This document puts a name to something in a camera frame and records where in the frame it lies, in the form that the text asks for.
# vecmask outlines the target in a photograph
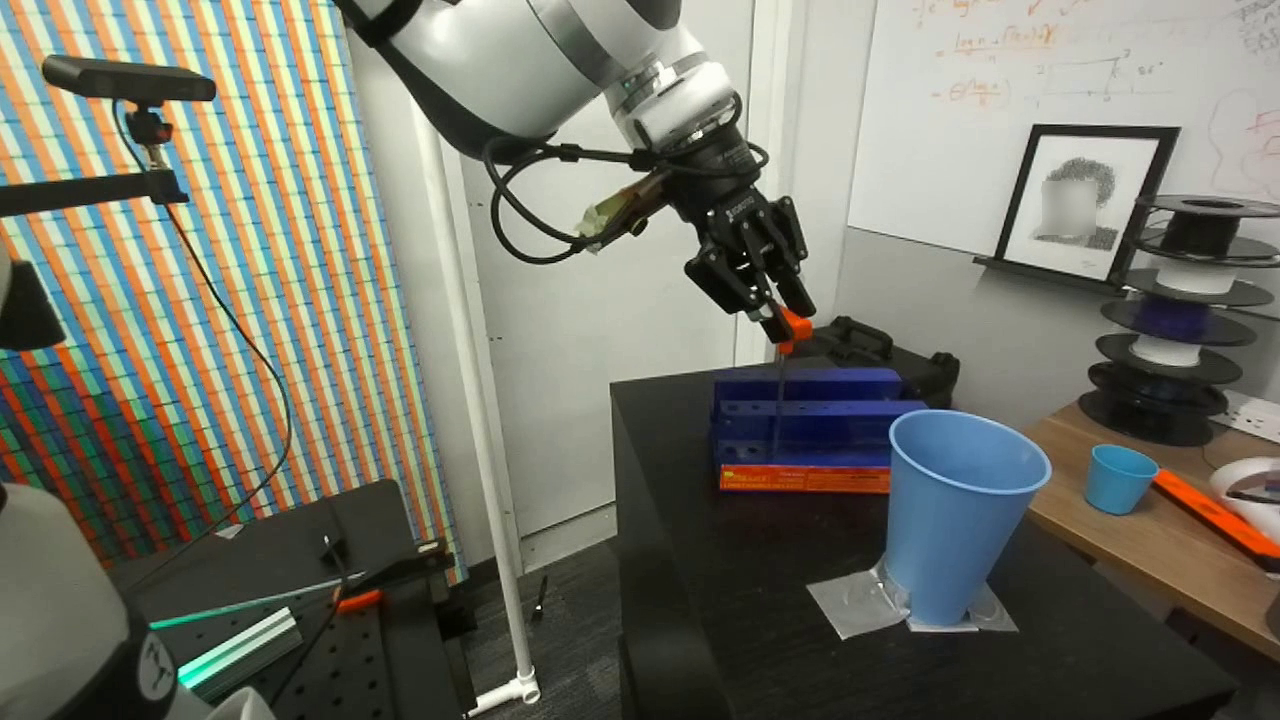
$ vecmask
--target blue plastic cup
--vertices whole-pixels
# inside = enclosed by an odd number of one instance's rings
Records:
[[[889,429],[883,572],[920,625],[965,625],[1051,463],[1008,424],[920,409]]]
[[[1083,483],[1089,508],[1103,517],[1138,511],[1138,505],[1148,494],[1157,478],[1157,469],[1162,463],[1138,449],[1097,445],[1089,463],[1089,483]]]

